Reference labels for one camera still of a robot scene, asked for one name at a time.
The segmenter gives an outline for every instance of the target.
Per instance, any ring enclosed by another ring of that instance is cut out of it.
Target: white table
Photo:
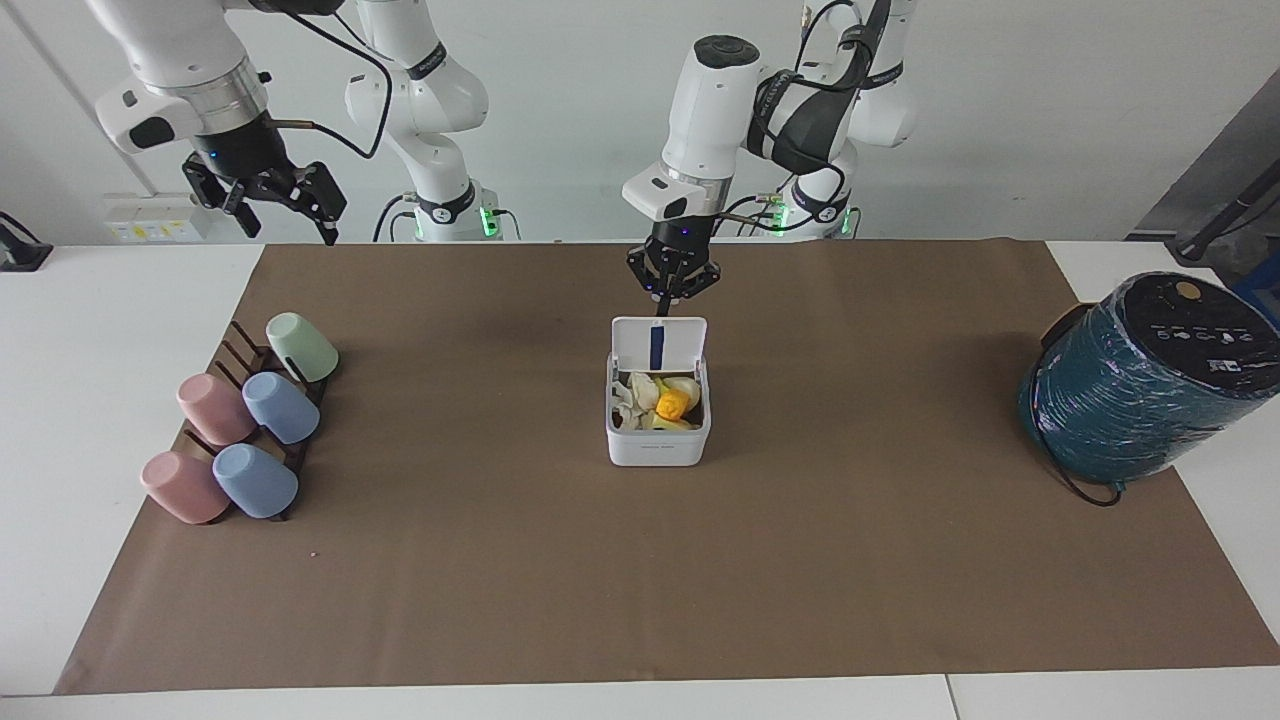
[[[1164,249],[1053,243],[1083,300]],[[202,369],[256,246],[67,247],[0,277],[0,693],[50,692],[142,491],[168,448],[178,383]],[[164,338],[147,342],[147,337]],[[1272,634],[1280,629],[1280,448],[1271,404],[1179,470]],[[0,717],[1280,717],[1280,669],[815,680],[328,688],[0,700]]]

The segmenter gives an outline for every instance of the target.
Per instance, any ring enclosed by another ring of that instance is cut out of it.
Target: blue tape
[[[649,369],[662,369],[662,345],[667,340],[667,328],[654,325],[649,328]]]

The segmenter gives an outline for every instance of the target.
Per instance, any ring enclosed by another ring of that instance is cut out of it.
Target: brown paper mat
[[[1175,473],[1098,510],[1032,452],[1043,245],[716,258],[716,425],[654,470],[605,451],[623,247],[269,247],[237,318],[343,351],[293,518],[148,501],[58,692],[1280,662]]]

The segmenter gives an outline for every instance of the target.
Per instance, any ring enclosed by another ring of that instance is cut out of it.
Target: black cable
[[[389,228],[389,232],[390,232],[390,236],[392,236],[392,242],[396,242],[396,220],[398,220],[401,218],[412,218],[412,217],[413,217],[413,213],[404,211],[404,213],[397,213],[397,215],[394,218],[392,218],[392,227]]]
[[[1215,236],[1213,236],[1213,240],[1217,240],[1217,238],[1220,238],[1220,237],[1225,237],[1225,236],[1229,236],[1229,234],[1231,234],[1233,232],[1236,232],[1236,231],[1242,231],[1242,229],[1244,229],[1244,228],[1247,228],[1247,227],[1252,225],[1253,223],[1256,223],[1256,222],[1258,222],[1260,219],[1262,219],[1262,217],[1265,217],[1265,215],[1266,215],[1267,213],[1270,213],[1270,211],[1271,211],[1271,210],[1272,210],[1272,209],[1274,209],[1274,208],[1276,206],[1276,202],[1280,202],[1280,195],[1276,195],[1275,197],[1272,197],[1272,199],[1271,199],[1271,202],[1268,202],[1268,204],[1267,204],[1267,206],[1266,206],[1266,208],[1263,208],[1263,209],[1262,209],[1262,210],[1261,210],[1261,211],[1260,211],[1260,213],[1258,213],[1257,215],[1253,215],[1253,217],[1252,217],[1252,218],[1249,218],[1248,220],[1244,220],[1243,223],[1240,223],[1240,224],[1238,224],[1238,225],[1235,225],[1235,227],[1230,227],[1230,228],[1226,228],[1225,231],[1222,231],[1222,232],[1220,232],[1220,233],[1215,234]]]
[[[40,238],[36,237],[36,233],[33,233],[29,229],[27,229],[27,225],[19,223],[18,219],[14,218],[13,215],[10,215],[9,213],[5,213],[4,210],[0,210],[0,220],[4,220],[6,223],[9,223],[10,225],[13,225],[13,227],[18,228],[19,231],[22,231],[22,233],[26,234],[27,237],[29,237],[36,245],[44,245],[42,242],[40,242]]]
[[[826,163],[826,168],[840,176],[840,182],[836,184],[836,191],[831,193],[831,197],[826,202],[826,205],[831,205],[832,202],[836,201],[836,197],[840,196],[841,191],[844,191],[844,188],[845,188],[845,181],[847,178],[845,177],[845,172],[844,170],[841,170],[836,165],[832,165],[831,163]],[[803,220],[800,220],[799,223],[794,223],[794,224],[785,225],[785,227],[778,227],[778,228],[774,228],[774,227],[771,227],[771,225],[765,225],[765,224],[762,224],[759,222],[749,222],[749,223],[744,223],[744,224],[754,225],[756,228],[760,228],[763,231],[769,231],[769,232],[791,232],[794,229],[799,229],[799,228],[803,228],[803,227],[808,225],[809,223],[812,223],[818,217],[815,214],[809,213],[809,217],[805,218],[805,219],[803,219]],[[742,219],[739,219],[739,215],[730,215],[726,219],[730,219],[730,220],[733,220],[733,222],[742,222]]]
[[[511,224],[516,225],[516,240],[524,241],[525,236],[520,232],[520,218],[516,217],[511,210],[504,210],[502,208],[493,211],[494,215],[511,215]]]
[[[1053,448],[1050,447],[1048,438],[1044,437],[1044,430],[1043,428],[1039,427],[1039,416],[1037,414],[1039,409],[1039,374],[1041,369],[1044,365],[1044,356],[1048,355],[1050,347],[1044,347],[1041,350],[1039,357],[1036,359],[1036,365],[1032,368],[1030,413],[1032,413],[1032,427],[1036,428],[1036,437],[1039,438],[1041,447],[1044,448],[1044,455],[1048,455],[1050,462],[1053,464],[1053,469],[1057,470],[1059,478],[1062,480],[1062,484],[1068,487],[1068,489],[1070,489],[1073,493],[1075,493],[1076,497],[1084,500],[1089,505],[1094,505],[1097,507],[1112,507],[1114,505],[1120,502],[1120,497],[1124,496],[1124,486],[1117,483],[1111,483],[1111,492],[1114,495],[1107,500],[1098,500],[1088,495],[1083,489],[1080,489],[1080,486],[1076,484],[1074,479],[1071,479],[1071,474],[1068,473],[1066,468],[1064,468],[1062,462],[1057,459],[1057,455],[1053,452]]]
[[[769,211],[768,211],[768,210],[762,210],[762,211],[759,211],[759,213],[756,213],[756,214],[751,215],[751,219],[753,219],[753,220],[762,220],[762,219],[763,219],[763,218],[764,218],[765,215],[768,215],[768,214],[769,214]],[[760,229],[760,228],[759,228],[759,225],[753,225],[753,227],[751,227],[751,232],[746,233],[746,237],[755,237],[755,231],[758,231],[758,229]]]
[[[822,9],[818,10],[817,14],[814,14],[813,19],[809,20],[809,27],[804,28],[804,32],[800,33],[800,50],[796,53],[796,63],[795,65],[791,67],[792,70],[800,72],[800,61],[804,60],[804,51],[806,47],[809,47],[809,36],[813,35],[813,28],[818,27],[818,20],[820,20],[823,15],[838,8],[840,5],[854,8],[851,0],[831,0],[831,3],[823,5]]]
[[[737,200],[735,200],[724,210],[721,210],[718,213],[718,217],[716,218],[716,224],[712,225],[712,234],[714,236],[716,233],[719,232],[721,225],[724,224],[724,215],[732,214],[733,210],[737,210],[739,208],[741,208],[742,205],[746,205],[748,202],[751,202],[753,200],[755,202],[763,202],[762,200],[759,200],[759,197],[760,197],[759,195],[745,195],[745,196],[739,197]]]
[[[383,223],[387,222],[387,215],[392,213],[392,208],[394,208],[397,202],[404,202],[403,192],[388,200],[387,206],[383,208],[383,213],[378,215],[378,224],[374,225],[374,242],[378,242],[378,237],[383,234]]]
[[[334,17],[335,20],[338,20],[338,24],[340,24],[342,28],[347,31],[347,35],[349,35],[352,37],[352,40],[355,40],[356,42],[358,42],[361,47],[364,47],[365,50],[369,50],[370,53],[372,53],[374,55],[378,55],[379,58],[381,58],[383,60],[387,60],[388,63],[394,63],[396,61],[394,58],[388,58],[387,55],[383,55],[381,53],[378,51],[376,47],[374,47],[372,45],[370,45],[367,40],[365,40],[364,37],[361,37],[360,33],[356,32],[356,29],[353,27],[351,27],[347,23],[347,20],[344,20],[342,18],[342,15],[338,14],[337,10],[334,10],[333,17]]]
[[[769,214],[768,210],[760,210],[759,213],[751,213],[750,215],[748,215],[746,219],[749,219],[749,220],[759,220],[760,218],[763,218],[763,217],[765,217],[768,214]],[[733,237],[742,237],[742,231],[745,231],[749,225],[746,223],[744,223],[742,220],[730,220],[730,222],[731,223],[737,223],[737,232],[733,233]]]
[[[855,58],[850,61],[851,64],[856,64],[858,63],[858,58],[856,58],[858,53],[865,53],[868,55],[872,54],[870,53],[870,47],[867,47],[865,45],[863,45],[861,42],[859,42],[858,46],[854,49]],[[870,58],[867,59],[867,65],[865,67],[870,68],[872,67],[872,60],[874,60],[874,56],[870,56]],[[854,90],[858,90],[859,87],[861,87],[861,85],[863,85],[863,82],[865,79],[867,79],[867,76],[861,74],[861,77],[855,76],[854,79],[846,82],[845,85],[836,85],[836,83],[827,85],[827,83],[815,82],[815,81],[812,81],[812,79],[808,79],[808,78],[804,78],[804,77],[795,77],[795,78],[791,78],[791,85],[797,85],[800,87],[812,87],[814,90],[822,90],[822,91],[826,91],[826,92],[850,92],[850,91],[854,91]]]
[[[777,145],[778,142],[781,142],[781,138],[778,138],[777,133],[774,133],[773,131],[771,131],[769,127],[764,123],[764,120],[762,120],[760,117],[756,115],[755,113],[751,113],[751,122],[755,123],[755,126],[758,128],[760,128],[760,132],[764,133],[764,137],[768,137],[769,140],[772,140],[774,145]],[[840,168],[837,168],[836,165],[831,164],[829,160],[827,160],[824,158],[819,158],[819,156],[813,155],[813,154],[809,154],[809,152],[806,152],[806,151],[796,147],[795,143],[791,142],[790,140],[787,140],[787,145],[791,146],[791,151],[795,152],[796,155],[804,158],[805,160],[809,160],[810,163],[817,163],[819,165],[822,165],[823,169],[829,169],[833,173],[836,173],[837,176],[840,176],[840,182],[836,183],[836,190],[832,191],[831,197],[827,199],[827,202],[824,202],[824,205],[831,205],[832,202],[835,202],[836,199],[840,197],[840,193],[845,190],[845,182],[849,179],[845,176],[845,172],[841,170]],[[736,220],[736,218],[737,218],[737,215],[732,215],[728,219],[735,219]],[[796,223],[794,225],[787,225],[787,227],[782,227],[782,228],[771,228],[771,227],[762,225],[762,224],[756,223],[756,227],[759,227],[760,229],[773,231],[773,232],[790,232],[790,231],[794,231],[794,229],[803,228],[804,225],[812,223],[815,219],[817,219],[817,215],[813,214],[813,213],[809,213],[808,218],[800,220],[799,223]]]
[[[383,79],[387,82],[387,99],[383,101],[383,115],[378,120],[378,132],[374,133],[374,143],[369,147],[367,151],[361,150],[355,142],[347,140],[340,133],[338,133],[338,132],[335,132],[333,129],[329,129],[329,128],[326,128],[326,127],[324,127],[324,126],[321,126],[320,123],[316,123],[316,122],[311,122],[311,120],[278,120],[276,122],[278,127],[284,127],[287,129],[315,129],[315,131],[320,131],[324,135],[328,135],[329,137],[332,137],[332,138],[342,142],[347,147],[349,147],[356,155],[360,155],[361,158],[364,158],[366,160],[371,159],[378,152],[378,147],[383,142],[383,132],[387,129],[387,118],[388,118],[388,115],[390,115],[390,111],[392,111],[392,86],[393,86],[392,73],[387,69],[385,65],[383,65],[381,63],[379,63],[378,59],[374,58],[372,55],[370,55],[369,53],[365,53],[364,50],[356,47],[355,45],[351,45],[351,44],[343,41],[340,37],[337,37],[337,36],[332,35],[330,32],[325,31],[324,28],[321,28],[321,27],[311,23],[306,18],[303,18],[303,17],[296,14],[296,13],[284,12],[284,14],[288,15],[289,19],[292,19],[293,22],[301,24],[302,27],[305,27],[305,28],[310,29],[311,32],[319,35],[320,37],[328,40],[329,42],[333,42],[334,45],[342,47],[343,50],[351,53],[352,55],[356,55],[357,58],[362,58],[369,64],[371,64],[375,68],[378,68],[378,70],[380,73],[383,73]],[[294,126],[291,127],[291,124],[289,124],[291,122],[292,123],[298,123],[298,124],[294,124]]]
[[[854,232],[852,232],[852,234],[849,236],[849,240],[858,240],[858,228],[863,227],[863,209],[861,208],[850,208],[849,211],[850,213],[858,213],[858,222],[854,223]]]

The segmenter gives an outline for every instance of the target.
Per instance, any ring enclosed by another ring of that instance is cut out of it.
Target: blue cup
[[[298,477],[270,452],[237,443],[214,459],[214,478],[250,518],[271,518],[298,496]]]
[[[253,419],[284,445],[305,441],[320,424],[315,404],[275,373],[259,373],[246,380],[243,395]]]

